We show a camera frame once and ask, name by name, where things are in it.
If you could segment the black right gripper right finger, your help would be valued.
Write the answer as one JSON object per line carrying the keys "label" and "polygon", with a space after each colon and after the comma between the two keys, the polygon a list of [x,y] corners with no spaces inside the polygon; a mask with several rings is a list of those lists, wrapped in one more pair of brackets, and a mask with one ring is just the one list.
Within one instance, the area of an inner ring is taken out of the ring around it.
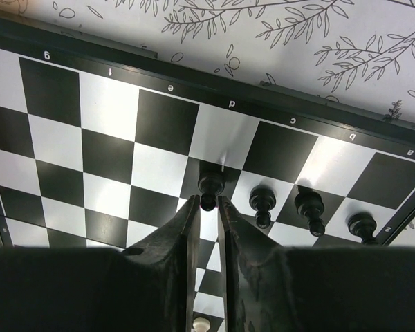
{"label": "black right gripper right finger", "polygon": [[218,209],[228,331],[415,331],[415,248],[284,247]]}

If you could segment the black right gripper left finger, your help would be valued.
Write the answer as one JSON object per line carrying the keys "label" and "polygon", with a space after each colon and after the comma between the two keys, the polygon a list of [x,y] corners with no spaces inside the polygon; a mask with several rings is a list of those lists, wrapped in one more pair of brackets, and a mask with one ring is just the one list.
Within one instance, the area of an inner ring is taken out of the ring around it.
{"label": "black right gripper left finger", "polygon": [[189,331],[200,200],[122,251],[0,248],[0,331]]}

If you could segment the black pawn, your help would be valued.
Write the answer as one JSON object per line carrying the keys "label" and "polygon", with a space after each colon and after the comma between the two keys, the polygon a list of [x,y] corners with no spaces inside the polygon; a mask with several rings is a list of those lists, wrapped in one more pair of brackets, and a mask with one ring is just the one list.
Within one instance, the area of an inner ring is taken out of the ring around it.
{"label": "black pawn", "polygon": [[321,218],[324,213],[322,197],[311,188],[299,186],[298,190],[299,193],[294,200],[297,214],[307,220],[309,232],[314,237],[321,237],[325,233]]}
{"label": "black pawn", "polygon": [[349,232],[359,237],[363,245],[378,245],[378,240],[374,236],[377,223],[369,213],[354,214],[349,218],[347,225]]}
{"label": "black pawn", "polygon": [[222,171],[201,171],[198,179],[198,189],[201,192],[201,208],[212,211],[217,206],[217,196],[225,188],[225,177]]}
{"label": "black pawn", "polygon": [[252,189],[249,204],[255,211],[255,221],[259,228],[266,229],[271,223],[270,211],[276,205],[274,191],[267,186],[257,186]]}

